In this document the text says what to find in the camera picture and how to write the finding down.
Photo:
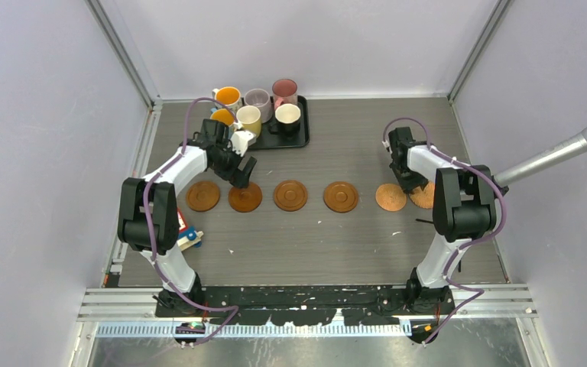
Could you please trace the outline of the black serving tray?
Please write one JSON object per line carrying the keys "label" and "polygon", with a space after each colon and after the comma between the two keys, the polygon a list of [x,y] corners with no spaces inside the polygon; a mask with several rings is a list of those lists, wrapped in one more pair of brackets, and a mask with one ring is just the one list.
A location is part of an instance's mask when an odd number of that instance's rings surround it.
{"label": "black serving tray", "polygon": [[[248,151],[302,148],[306,146],[310,142],[309,116],[306,99],[303,97],[298,97],[297,106],[301,110],[301,119],[300,130],[296,135],[293,137],[287,137],[284,135],[271,134],[269,132],[269,127],[275,123],[275,117],[273,113],[273,116],[269,122],[262,122],[261,134],[256,139],[255,143],[248,148]],[[229,130],[229,138],[231,138],[231,126],[229,126]]]}

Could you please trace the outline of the woven rattan coaster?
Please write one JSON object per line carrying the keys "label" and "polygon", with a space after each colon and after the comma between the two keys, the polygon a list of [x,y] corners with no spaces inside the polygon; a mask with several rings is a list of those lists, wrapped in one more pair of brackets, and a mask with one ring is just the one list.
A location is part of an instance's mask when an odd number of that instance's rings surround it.
{"label": "woven rattan coaster", "polygon": [[375,193],[376,203],[388,212],[397,212],[407,205],[407,195],[395,183],[383,183]]}
{"label": "woven rattan coaster", "polygon": [[409,198],[414,205],[422,209],[432,209],[434,205],[434,193],[435,184],[429,181],[424,187],[419,186],[414,188],[409,193]]}

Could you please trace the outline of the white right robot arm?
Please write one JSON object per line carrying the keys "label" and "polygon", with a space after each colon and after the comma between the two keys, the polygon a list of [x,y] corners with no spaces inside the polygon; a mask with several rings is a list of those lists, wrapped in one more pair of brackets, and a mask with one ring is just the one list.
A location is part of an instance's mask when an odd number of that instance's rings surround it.
{"label": "white right robot arm", "polygon": [[471,241],[496,226],[495,185],[486,166],[471,167],[449,158],[428,142],[415,140],[408,127],[386,132],[383,143],[405,193],[434,185],[436,234],[403,291],[404,306],[422,314],[447,302],[449,280]]}

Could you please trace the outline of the black mug cream inside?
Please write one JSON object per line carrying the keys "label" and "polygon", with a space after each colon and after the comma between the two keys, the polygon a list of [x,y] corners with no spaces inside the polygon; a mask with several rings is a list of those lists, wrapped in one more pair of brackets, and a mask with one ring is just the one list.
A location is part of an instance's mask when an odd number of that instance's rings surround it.
{"label": "black mug cream inside", "polygon": [[269,127],[269,132],[276,135],[293,137],[300,130],[301,110],[294,104],[283,104],[274,112],[275,123]]}

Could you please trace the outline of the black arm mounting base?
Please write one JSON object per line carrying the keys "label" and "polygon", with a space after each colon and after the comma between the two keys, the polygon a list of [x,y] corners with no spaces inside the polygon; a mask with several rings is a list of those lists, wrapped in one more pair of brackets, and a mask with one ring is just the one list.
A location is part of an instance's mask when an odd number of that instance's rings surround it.
{"label": "black arm mounting base", "polygon": [[394,285],[325,285],[283,287],[205,287],[195,297],[197,309],[171,292],[154,295],[157,317],[201,317],[213,325],[238,312],[232,325],[327,325],[342,316],[348,326],[391,325],[395,316],[434,320],[455,308],[451,290],[421,290],[415,294]]}

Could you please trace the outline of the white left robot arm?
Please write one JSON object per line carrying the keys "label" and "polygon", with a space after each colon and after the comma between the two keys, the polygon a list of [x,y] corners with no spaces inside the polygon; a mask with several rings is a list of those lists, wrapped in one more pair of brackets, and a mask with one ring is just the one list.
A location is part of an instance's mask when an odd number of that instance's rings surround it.
{"label": "white left robot arm", "polygon": [[177,194],[207,170],[236,188],[246,188],[257,161],[249,157],[244,163],[243,159],[256,138],[238,124],[205,119],[200,131],[185,138],[157,170],[122,183],[118,239],[151,263],[162,280],[162,294],[174,299],[174,306],[187,317],[203,309],[204,296],[199,275],[177,244]]}

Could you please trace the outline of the brown wooden coaster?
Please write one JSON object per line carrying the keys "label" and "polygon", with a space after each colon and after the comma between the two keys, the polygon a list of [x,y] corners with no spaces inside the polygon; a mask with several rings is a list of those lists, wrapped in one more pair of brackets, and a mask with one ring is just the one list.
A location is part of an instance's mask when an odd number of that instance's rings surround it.
{"label": "brown wooden coaster", "polygon": [[348,213],[357,207],[359,194],[351,183],[335,181],[324,190],[323,201],[333,212]]}
{"label": "brown wooden coaster", "polygon": [[218,185],[212,181],[194,183],[186,192],[186,204],[196,212],[205,212],[213,209],[219,202],[221,192]]}
{"label": "brown wooden coaster", "polygon": [[273,200],[279,209],[294,212],[306,205],[308,192],[301,182],[284,180],[275,187]]}
{"label": "brown wooden coaster", "polygon": [[240,213],[250,213],[257,209],[262,199],[261,188],[254,182],[250,182],[244,189],[232,187],[228,194],[230,207]]}

